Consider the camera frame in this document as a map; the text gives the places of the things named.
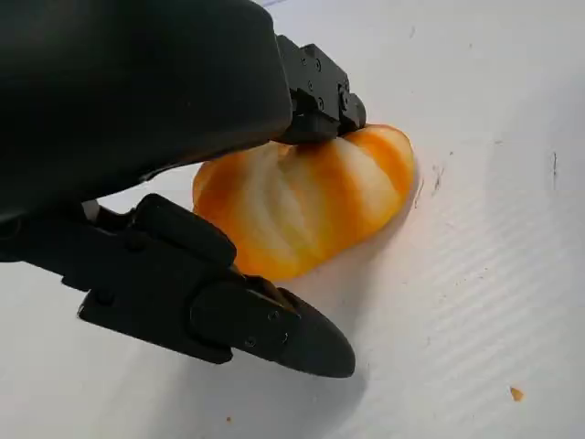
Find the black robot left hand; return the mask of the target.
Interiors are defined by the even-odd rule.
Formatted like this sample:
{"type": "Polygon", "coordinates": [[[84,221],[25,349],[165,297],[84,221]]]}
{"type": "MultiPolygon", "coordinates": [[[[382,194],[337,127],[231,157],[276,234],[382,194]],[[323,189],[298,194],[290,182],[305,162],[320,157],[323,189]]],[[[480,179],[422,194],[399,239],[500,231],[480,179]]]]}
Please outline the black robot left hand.
{"type": "Polygon", "coordinates": [[[223,364],[234,350],[350,377],[341,330],[240,273],[215,226],[151,194],[99,198],[270,140],[308,143],[367,116],[346,73],[251,1],[1,4],[1,259],[85,294],[79,318],[223,364]]]}

